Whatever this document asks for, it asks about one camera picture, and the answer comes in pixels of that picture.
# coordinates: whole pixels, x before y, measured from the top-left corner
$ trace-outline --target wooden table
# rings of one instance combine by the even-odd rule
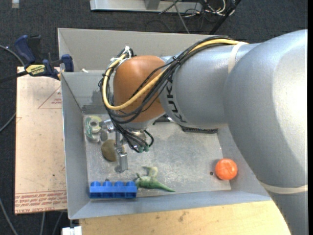
[[[83,235],[290,235],[273,201],[79,220]]]

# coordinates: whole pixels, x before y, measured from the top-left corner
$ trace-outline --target toy dinosaur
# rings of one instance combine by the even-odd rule
[[[157,167],[146,167],[149,172],[148,176],[140,176],[137,173],[137,179],[135,181],[137,188],[148,188],[148,189],[162,189],[166,191],[174,191],[173,189],[170,189],[166,185],[160,183],[156,177],[158,169]]]

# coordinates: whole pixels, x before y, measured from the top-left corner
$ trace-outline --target cardboard sheet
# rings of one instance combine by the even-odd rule
[[[15,214],[64,209],[61,83],[26,75],[17,79]]]

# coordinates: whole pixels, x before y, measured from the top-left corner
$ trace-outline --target orange ball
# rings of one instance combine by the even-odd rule
[[[215,173],[222,180],[231,180],[236,177],[238,168],[231,159],[221,159],[215,166]]]

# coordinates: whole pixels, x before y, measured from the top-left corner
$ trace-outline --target blue lego brick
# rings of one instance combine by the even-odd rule
[[[134,181],[123,183],[116,181],[114,185],[105,181],[102,185],[99,181],[93,181],[89,188],[90,198],[136,198],[137,186]]]

